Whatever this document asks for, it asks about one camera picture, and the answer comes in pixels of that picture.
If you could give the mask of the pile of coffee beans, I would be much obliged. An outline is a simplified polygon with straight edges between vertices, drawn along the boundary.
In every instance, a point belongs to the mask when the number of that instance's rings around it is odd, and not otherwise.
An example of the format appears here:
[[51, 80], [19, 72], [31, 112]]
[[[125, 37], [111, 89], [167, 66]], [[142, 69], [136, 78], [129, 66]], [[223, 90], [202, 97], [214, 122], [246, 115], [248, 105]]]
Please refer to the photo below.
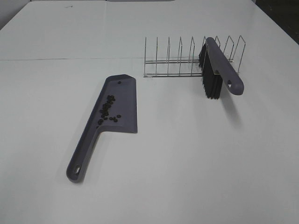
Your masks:
[[115, 116], [111, 114], [111, 108], [115, 101], [116, 98], [114, 94], [106, 96], [106, 101], [99, 110], [100, 118], [97, 121], [96, 129], [102, 126], [106, 121], [117, 123], [119, 118], [121, 118], [121, 114], [116, 114]]

